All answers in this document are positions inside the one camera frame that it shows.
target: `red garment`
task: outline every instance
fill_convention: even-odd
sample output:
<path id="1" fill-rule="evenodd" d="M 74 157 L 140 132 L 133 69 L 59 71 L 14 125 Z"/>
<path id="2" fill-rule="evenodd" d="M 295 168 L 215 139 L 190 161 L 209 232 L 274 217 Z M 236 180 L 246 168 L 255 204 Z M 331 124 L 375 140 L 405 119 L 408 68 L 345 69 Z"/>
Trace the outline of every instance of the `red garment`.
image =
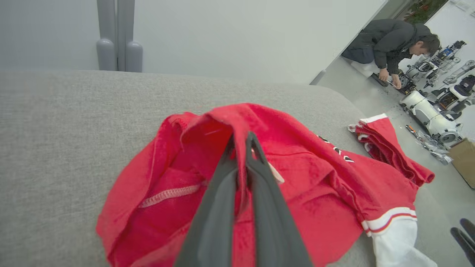
<path id="1" fill-rule="evenodd" d="M 418 186 L 430 183 L 435 174 L 407 157 L 399 146 L 394 128 L 385 114 L 361 119 L 350 125 L 349 130 L 358 134 L 366 151 L 376 160 L 393 165 L 406 178 Z"/>
<path id="2" fill-rule="evenodd" d="M 416 220 L 418 187 L 394 167 L 339 150 L 288 114 L 239 104 L 165 119 L 157 136 L 125 167 L 96 230 L 113 266 L 172 266 L 227 141 L 234 133 L 239 181 L 253 131 L 315 266 L 338 260 L 360 236 L 383 235 L 391 222 Z M 239 183 L 233 265 L 255 261 L 249 192 Z"/>

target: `gray couch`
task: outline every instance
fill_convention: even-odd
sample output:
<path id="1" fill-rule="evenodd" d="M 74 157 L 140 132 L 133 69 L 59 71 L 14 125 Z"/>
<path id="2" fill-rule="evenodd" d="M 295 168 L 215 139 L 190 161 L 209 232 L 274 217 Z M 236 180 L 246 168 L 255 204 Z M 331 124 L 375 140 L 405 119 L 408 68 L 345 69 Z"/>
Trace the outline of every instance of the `gray couch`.
<path id="1" fill-rule="evenodd" d="M 291 114 L 338 147 L 365 117 L 328 88 L 158 74 L 0 74 L 0 266 L 107 266 L 96 219 L 122 168 L 170 114 L 253 102 Z M 422 188 L 417 247 L 442 267 L 468 266 Z M 375 265 L 362 235 L 332 266 Z"/>

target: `white sleeve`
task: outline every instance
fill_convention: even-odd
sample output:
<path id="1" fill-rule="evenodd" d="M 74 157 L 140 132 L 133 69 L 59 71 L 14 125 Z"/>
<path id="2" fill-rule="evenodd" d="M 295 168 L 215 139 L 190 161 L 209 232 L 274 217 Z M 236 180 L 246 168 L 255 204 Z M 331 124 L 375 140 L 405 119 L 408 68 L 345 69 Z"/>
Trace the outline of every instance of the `white sleeve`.
<path id="1" fill-rule="evenodd" d="M 381 234 L 373 233 L 377 267 L 437 267 L 437 264 L 414 248 L 417 223 L 409 219 L 390 223 Z"/>

